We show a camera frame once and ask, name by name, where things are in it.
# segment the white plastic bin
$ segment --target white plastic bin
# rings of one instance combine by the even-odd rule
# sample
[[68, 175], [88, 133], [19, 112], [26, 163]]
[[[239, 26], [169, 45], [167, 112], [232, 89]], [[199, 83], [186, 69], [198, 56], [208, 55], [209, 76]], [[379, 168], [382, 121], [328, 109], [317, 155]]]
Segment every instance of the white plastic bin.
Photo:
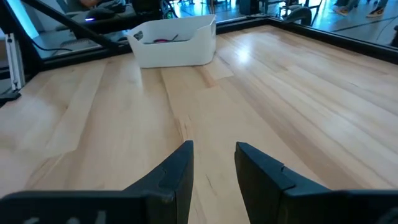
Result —
[[[176, 35], [176, 42], [148, 44], [172, 40]], [[204, 65], [211, 62], [216, 50], [216, 16], [149, 21], [126, 36], [141, 68]]]

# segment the wood grain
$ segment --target wood grain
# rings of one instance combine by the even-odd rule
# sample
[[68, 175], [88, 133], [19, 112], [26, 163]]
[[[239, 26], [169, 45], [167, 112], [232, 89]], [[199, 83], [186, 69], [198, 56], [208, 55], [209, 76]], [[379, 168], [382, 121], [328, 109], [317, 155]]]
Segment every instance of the wood grain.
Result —
[[236, 141], [331, 189], [396, 188], [397, 69], [263, 26], [219, 35], [204, 66], [129, 54], [47, 71], [0, 109], [0, 195], [123, 189], [187, 139], [190, 223], [248, 223]]

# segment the white storage basket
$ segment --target white storage basket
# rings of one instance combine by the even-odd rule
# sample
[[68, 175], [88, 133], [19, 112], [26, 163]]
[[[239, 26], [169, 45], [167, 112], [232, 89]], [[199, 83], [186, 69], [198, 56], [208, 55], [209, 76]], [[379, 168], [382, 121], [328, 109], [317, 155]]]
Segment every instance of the white storage basket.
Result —
[[[141, 68], [204, 65], [216, 50], [216, 16], [149, 21], [126, 36]], [[152, 44], [173, 38], [174, 42]]]

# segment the black metal frame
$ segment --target black metal frame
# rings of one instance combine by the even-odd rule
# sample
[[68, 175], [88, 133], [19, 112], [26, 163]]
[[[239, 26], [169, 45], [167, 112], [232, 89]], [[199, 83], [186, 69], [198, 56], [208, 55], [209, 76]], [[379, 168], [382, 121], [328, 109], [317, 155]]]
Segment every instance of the black metal frame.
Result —
[[[22, 0], [23, 2], [29, 4], [30, 6], [36, 8], [40, 7], [42, 12], [45, 12], [50, 17], [60, 21], [66, 26], [72, 27], [74, 30], [80, 30], [85, 34], [87, 38], [94, 40], [95, 42], [106, 47], [99, 47], [97, 49], [82, 50], [79, 52], [69, 53], [65, 55], [58, 55], [51, 58], [40, 58], [35, 47], [32, 45], [31, 39], [23, 30], [21, 24], [16, 19], [14, 13], [11, 11], [6, 0], [0, 0], [0, 21], [7, 21], [1, 23], [1, 27], [5, 32], [13, 32], [18, 38], [21, 48], [23, 49], [23, 59], [25, 70], [31, 75], [35, 75], [38, 72], [44, 70], [50, 70], [54, 68], [60, 68], [68, 65], [74, 65], [83, 62], [89, 62], [91, 60], [98, 60], [101, 58], [111, 57], [120, 54], [126, 54], [131, 52], [128, 45], [118, 45], [117, 43], [111, 42], [109, 39], [100, 37], [94, 32], [87, 28], [78, 25], [71, 19], [62, 16], [58, 12], [54, 12], [48, 6], [43, 6], [35, 1]], [[362, 40], [356, 40], [349, 37], [344, 37], [338, 34], [333, 34], [330, 32], [325, 32], [322, 30], [316, 30], [312, 27], [303, 26], [300, 24], [285, 24], [281, 20], [270, 16], [264, 17], [244, 17], [239, 19], [232, 19], [229, 21], [218, 22], [216, 27], [217, 34], [223, 34], [226, 32], [232, 32], [241, 29], [247, 29], [256, 26], [271, 25], [278, 27], [289, 32], [293, 32], [311, 39], [326, 42], [337, 47], [348, 49], [360, 54], [368, 55], [370, 57], [378, 58], [387, 62], [398, 64], [398, 49], [390, 47], [377, 45], [370, 42], [365, 42]]]

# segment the shoe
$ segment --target shoe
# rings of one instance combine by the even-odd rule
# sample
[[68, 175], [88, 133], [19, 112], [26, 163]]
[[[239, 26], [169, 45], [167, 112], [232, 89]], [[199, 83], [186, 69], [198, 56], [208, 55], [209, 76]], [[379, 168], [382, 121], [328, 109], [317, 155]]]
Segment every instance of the shoe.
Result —
[[337, 13], [337, 14], [340, 14], [340, 15], [342, 15], [342, 16], [347, 16], [348, 15], [348, 10], [347, 9], [345, 9], [345, 8], [333, 8], [333, 10], [334, 10], [334, 12], [335, 13]]
[[384, 8], [377, 7], [375, 10], [371, 11], [366, 17], [377, 17], [384, 14]]

